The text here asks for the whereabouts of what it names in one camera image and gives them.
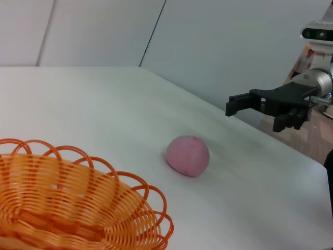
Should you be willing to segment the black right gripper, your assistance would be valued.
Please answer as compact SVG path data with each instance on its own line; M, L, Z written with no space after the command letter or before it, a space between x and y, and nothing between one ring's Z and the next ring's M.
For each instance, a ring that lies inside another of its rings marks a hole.
M318 87L287 83L272 90L253 89L249 93L230 96L226 103L227 117L238 111L254 109L265 115L275 117L274 132L282 132L286 128L300 130L311 118L310 101L306 98L316 95Z

